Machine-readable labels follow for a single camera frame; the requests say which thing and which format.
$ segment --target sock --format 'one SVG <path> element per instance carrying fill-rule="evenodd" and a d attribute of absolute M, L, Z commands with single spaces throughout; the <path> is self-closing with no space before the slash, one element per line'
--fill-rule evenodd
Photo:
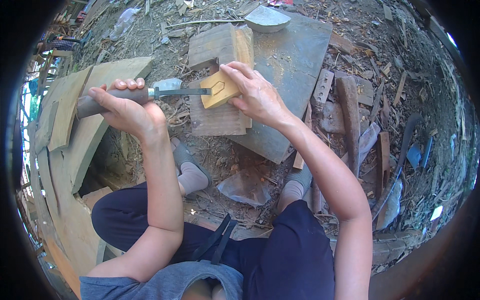
<path fill-rule="evenodd" d="M 185 189 L 186 195 L 208 186 L 208 177 L 193 163 L 184 162 L 180 169 L 181 175 L 178 177 L 178 180 Z"/>
<path fill-rule="evenodd" d="M 287 207 L 290 203 L 300 200 L 303 197 L 303 185 L 296 180 L 287 182 L 282 192 L 280 193 L 280 200 L 278 206 L 281 208 Z"/>

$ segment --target fingernail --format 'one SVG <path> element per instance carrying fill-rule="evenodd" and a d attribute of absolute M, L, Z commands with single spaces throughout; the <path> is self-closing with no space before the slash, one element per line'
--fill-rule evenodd
<path fill-rule="evenodd" d="M 88 95 L 89 95 L 90 97 L 92 97 L 92 98 L 95 98 L 95 96 L 96 96 L 96 91 L 95 91 L 93 88 L 90 88 L 90 89 L 88 90 Z"/>

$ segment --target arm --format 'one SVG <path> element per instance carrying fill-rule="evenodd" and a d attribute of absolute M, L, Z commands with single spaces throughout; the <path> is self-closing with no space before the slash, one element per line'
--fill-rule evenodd
<path fill-rule="evenodd" d="M 144 80 L 126 83 L 117 79 L 118 89 L 143 88 Z M 102 114 L 107 123 L 135 135 L 141 144 L 148 185 L 148 228 L 122 256 L 99 264 L 87 276 L 130 277 L 148 281 L 164 268 L 183 238 L 183 203 L 175 172 L 175 162 L 168 138 L 167 122 L 162 110 L 149 102 L 143 107 L 116 98 L 102 88 L 91 88 L 89 96 L 110 112 Z"/>
<path fill-rule="evenodd" d="M 372 217 L 367 198 L 348 167 L 283 103 L 276 89 L 247 65 L 220 68 L 242 91 L 229 102 L 246 116 L 280 131 L 312 172 L 340 222 L 335 250 L 335 299 L 367 299 L 372 267 Z"/>

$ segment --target hand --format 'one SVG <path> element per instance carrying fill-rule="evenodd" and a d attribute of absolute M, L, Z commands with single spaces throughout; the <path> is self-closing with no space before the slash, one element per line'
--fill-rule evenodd
<path fill-rule="evenodd" d="M 238 61 L 220 65 L 220 69 L 238 85 L 243 95 L 242 99 L 234 97 L 228 102 L 246 116 L 275 129 L 294 117 L 273 85 L 258 71 Z"/>
<path fill-rule="evenodd" d="M 110 89 L 131 90 L 143 88 L 145 80 L 138 78 L 115 80 Z M 141 106 L 135 101 L 117 98 L 106 92 L 107 85 L 103 84 L 99 88 L 92 87 L 88 90 L 88 95 L 95 99 L 101 106 L 109 110 L 102 113 L 107 123 L 118 130 L 125 131 L 136 136 L 142 144 L 158 137 L 159 134 L 167 132 L 167 120 L 160 107 L 153 102 L 148 102 Z"/>

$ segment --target navy blue pants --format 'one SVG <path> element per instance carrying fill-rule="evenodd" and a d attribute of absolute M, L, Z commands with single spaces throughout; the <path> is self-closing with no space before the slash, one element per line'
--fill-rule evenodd
<path fill-rule="evenodd" d="M 104 196 L 92 210 L 92 222 L 104 241 L 127 251 L 148 227 L 146 182 Z M 220 262 L 243 274 L 243 298 L 333 299 L 330 240 L 307 203 L 291 203 L 272 224 L 269 238 L 230 239 L 223 252 Z M 190 260 L 193 251 L 212 233 L 185 223 L 183 242 L 171 263 Z M 211 260 L 219 242 L 200 259 Z"/>

